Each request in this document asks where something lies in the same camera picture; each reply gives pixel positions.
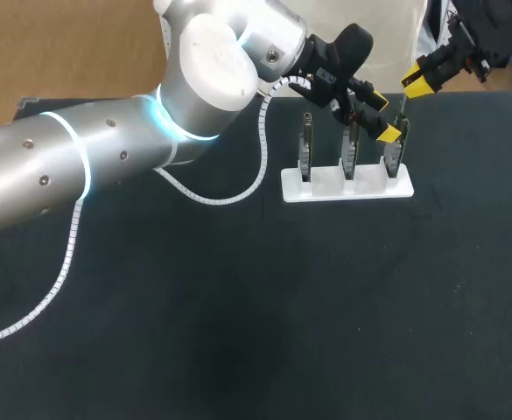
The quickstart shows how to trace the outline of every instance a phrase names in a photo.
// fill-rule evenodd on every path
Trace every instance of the screw hole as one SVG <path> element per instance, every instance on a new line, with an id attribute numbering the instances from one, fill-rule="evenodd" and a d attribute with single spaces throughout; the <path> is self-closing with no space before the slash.
<path id="1" fill-rule="evenodd" d="M 27 150 L 31 150 L 34 148 L 34 142 L 32 140 L 30 140 L 29 138 L 27 138 L 26 140 L 24 140 L 22 142 L 22 147 L 24 147 Z"/>
<path id="2" fill-rule="evenodd" d="M 269 51 L 267 53 L 267 60 L 269 63 L 277 63 L 279 61 L 279 53 L 274 50 Z"/>

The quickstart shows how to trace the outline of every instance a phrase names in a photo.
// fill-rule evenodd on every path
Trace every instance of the glowing blue light ring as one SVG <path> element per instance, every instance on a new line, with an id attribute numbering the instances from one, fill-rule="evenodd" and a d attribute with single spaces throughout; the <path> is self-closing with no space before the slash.
<path id="1" fill-rule="evenodd" d="M 183 136 L 186 136 L 186 137 L 189 137 L 191 138 L 192 140 L 200 140 L 202 142 L 206 142 L 206 141 L 210 141 L 210 140 L 214 140 L 215 138 L 218 138 L 220 135 L 217 134 L 216 136 L 212 136 L 212 137 L 203 137 L 203 136 L 196 136 L 192 133 L 188 133 L 187 131 L 185 131 L 184 129 L 182 129 L 180 126 L 178 126 L 178 124 L 176 124 L 170 117 L 170 114 L 168 114 L 168 111 L 166 110 L 165 106 L 162 104 L 162 95 L 160 94 L 160 89 L 162 88 L 162 85 L 158 85 L 158 89 L 157 89 L 157 102 L 158 102 L 158 105 L 160 106 L 163 114 L 165 116 L 167 116 L 168 118 L 168 121 L 170 121 L 170 123 L 172 123 L 172 126 L 173 128 L 181 135 Z"/>
<path id="2" fill-rule="evenodd" d="M 137 96 L 133 96 L 134 98 L 144 98 L 144 99 L 148 99 L 149 101 L 151 101 L 152 103 L 155 104 L 155 106 L 157 107 L 157 117 L 158 119 L 160 120 L 160 122 L 169 130 L 169 131 L 172 131 L 173 129 L 173 126 L 171 126 L 167 120 L 170 119 L 170 116 L 168 115 L 168 111 L 166 111 L 166 109 L 164 109 L 164 107 L 160 107 L 158 105 L 158 102 L 156 99 L 154 99 L 152 96 L 148 96 L 147 94 L 138 94 Z M 167 117 L 164 117 L 162 115 L 162 112 L 165 112 Z M 174 158 L 176 157 L 176 154 L 178 153 L 178 139 L 176 138 L 176 136 L 171 136 L 171 139 L 172 139 L 172 151 L 170 152 L 170 156 L 168 157 L 168 160 L 166 160 L 166 162 L 164 164 L 162 164 L 160 167 L 163 168 L 165 166 L 168 166 L 169 164 L 172 163 L 172 161 L 174 160 Z"/>
<path id="3" fill-rule="evenodd" d="M 73 139 L 73 143 L 79 151 L 79 155 L 81 155 L 82 165 L 84 166 L 84 191 L 82 192 L 79 201 L 84 200 L 87 197 L 88 193 L 90 193 L 90 188 L 92 187 L 92 171 L 90 170 L 90 161 L 88 160 L 87 148 L 85 147 L 84 143 L 82 142 L 81 138 L 76 133 L 76 131 L 73 129 L 73 127 L 71 127 L 71 124 L 69 124 L 65 118 L 55 114 L 54 112 L 42 112 L 41 115 L 50 116 L 51 118 L 56 120 L 63 126 L 67 133 L 69 133 L 69 136 L 71 136 L 71 138 Z"/>

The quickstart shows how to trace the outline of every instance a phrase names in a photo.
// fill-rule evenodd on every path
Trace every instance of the white stand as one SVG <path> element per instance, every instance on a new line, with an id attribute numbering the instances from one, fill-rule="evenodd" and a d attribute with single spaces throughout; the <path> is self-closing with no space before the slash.
<path id="1" fill-rule="evenodd" d="M 397 178 L 389 178 L 383 158 L 380 164 L 358 165 L 354 181 L 346 181 L 341 161 L 338 166 L 312 168 L 312 182 L 302 182 L 300 167 L 281 172 L 283 199 L 287 203 L 312 201 L 403 199 L 415 193 L 407 166 Z"/>

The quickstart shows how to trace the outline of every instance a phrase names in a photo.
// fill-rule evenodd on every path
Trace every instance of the white cable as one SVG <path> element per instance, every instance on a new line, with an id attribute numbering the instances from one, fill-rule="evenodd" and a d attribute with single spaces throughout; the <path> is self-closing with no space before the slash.
<path id="1" fill-rule="evenodd" d="M 258 120 L 258 129 L 259 129 L 259 143 L 261 145 L 262 150 L 262 161 L 260 164 L 259 172 L 257 173 L 256 180 L 242 194 L 236 195 L 230 199 L 206 199 L 205 197 L 201 197 L 198 194 L 190 191 L 185 186 L 183 186 L 177 179 L 175 179 L 170 173 L 165 171 L 162 168 L 157 168 L 155 171 L 161 175 L 164 179 L 170 182 L 173 186 L 175 186 L 178 191 L 185 194 L 185 196 L 190 199 L 197 201 L 201 204 L 205 204 L 208 206 L 228 206 L 230 204 L 237 203 L 248 198 L 251 194 L 253 194 L 257 188 L 262 184 L 263 178 L 265 177 L 265 172 L 267 171 L 267 136 L 265 134 L 265 118 L 267 116 L 267 109 L 270 105 L 271 99 L 277 94 L 278 90 L 285 85 L 299 85 L 305 89 L 310 90 L 312 88 L 310 81 L 297 76 L 284 77 L 280 81 L 278 81 L 275 86 L 270 90 L 270 92 L 263 99 L 262 107 L 260 108 L 259 120 Z"/>
<path id="2" fill-rule="evenodd" d="M 260 145 L 262 148 L 262 162 L 260 164 L 260 170 L 257 174 L 256 181 L 252 184 L 252 186 L 243 192 L 240 195 L 237 195 L 231 199 L 206 199 L 203 197 L 200 197 L 199 195 L 191 192 L 187 188 L 185 188 L 183 185 L 181 185 L 178 180 L 176 180 L 172 175 L 170 175 L 168 172 L 163 170 L 162 168 L 157 168 L 155 171 L 162 175 L 165 179 L 167 179 L 173 186 L 178 188 L 180 192 L 185 194 L 187 197 L 189 197 L 192 200 L 198 201 L 202 204 L 207 204 L 209 206 L 226 206 L 229 204 L 237 203 L 238 201 L 242 201 L 249 197 L 257 188 L 262 184 L 263 177 L 265 176 L 265 172 L 267 171 L 267 140 L 266 140 L 266 134 L 265 134 L 265 118 L 267 116 L 267 109 L 270 105 L 271 99 L 275 96 L 277 91 L 282 88 L 285 85 L 294 84 L 299 85 L 306 89 L 311 89 L 310 82 L 306 79 L 303 79 L 302 77 L 296 77 L 291 76 L 288 78 L 283 78 L 280 81 L 278 81 L 275 86 L 271 89 L 271 91 L 265 96 L 265 99 L 263 99 L 262 107 L 260 108 L 259 113 L 259 120 L 258 120 L 258 129 L 259 129 L 259 139 L 260 139 Z M 73 260 L 73 252 L 74 252 L 74 244 L 76 243 L 77 238 L 77 232 L 79 230 L 79 221 L 81 219 L 81 210 L 82 210 L 82 204 L 83 201 L 79 200 L 74 205 L 74 211 L 73 211 L 73 219 L 71 222 L 71 231 L 69 233 L 69 241 L 67 244 L 67 251 L 65 253 L 65 260 L 63 261 L 63 266 L 61 267 L 61 272 L 59 276 L 57 277 L 57 281 L 53 285 L 52 289 L 49 291 L 49 293 L 44 297 L 44 299 L 39 303 L 36 308 L 30 312 L 26 317 L 22 318 L 20 321 L 18 321 L 16 324 L 13 324 L 9 326 L 8 328 L 5 328 L 4 330 L 0 331 L 0 340 L 12 335 L 13 333 L 20 331 L 22 328 L 30 324 L 34 319 L 38 317 L 38 315 L 53 301 L 53 299 L 57 296 L 59 293 L 61 287 L 63 286 L 63 283 L 67 279 L 67 275 L 69 273 L 69 270 L 71 268 L 71 261 Z"/>
<path id="3" fill-rule="evenodd" d="M 63 261 L 63 266 L 61 267 L 61 272 L 57 277 L 57 281 L 55 282 L 49 293 L 46 295 L 46 297 L 44 297 L 44 299 L 39 303 L 38 306 L 36 306 L 36 308 L 32 312 L 30 312 L 26 317 L 19 320 L 16 324 L 13 324 L 8 328 L 5 328 L 4 330 L 0 331 L 0 340 L 10 336 L 16 331 L 20 331 L 22 328 L 30 324 L 53 301 L 55 296 L 57 296 L 57 294 L 59 293 L 61 286 L 63 286 L 63 283 L 67 278 L 69 269 L 71 268 L 74 244 L 76 243 L 77 231 L 79 230 L 79 220 L 81 219 L 82 203 L 83 201 L 79 200 L 74 205 L 73 219 L 71 221 L 71 231 L 69 232 L 69 241 L 67 244 L 67 251 L 65 253 L 65 260 Z"/>

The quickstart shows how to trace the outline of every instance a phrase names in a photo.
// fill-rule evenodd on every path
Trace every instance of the black table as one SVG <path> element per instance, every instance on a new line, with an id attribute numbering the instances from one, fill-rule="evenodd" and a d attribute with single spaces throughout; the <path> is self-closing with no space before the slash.
<path id="1" fill-rule="evenodd" d="M 257 109 L 172 173 L 243 191 Z M 243 203 L 154 172 L 87 201 L 63 290 L 0 342 L 0 420 L 512 418 L 512 93 L 413 102 L 393 201 L 283 203 L 304 110 L 335 163 L 331 116 L 276 100 Z M 71 210 L 0 234 L 0 329 L 53 285 Z"/>

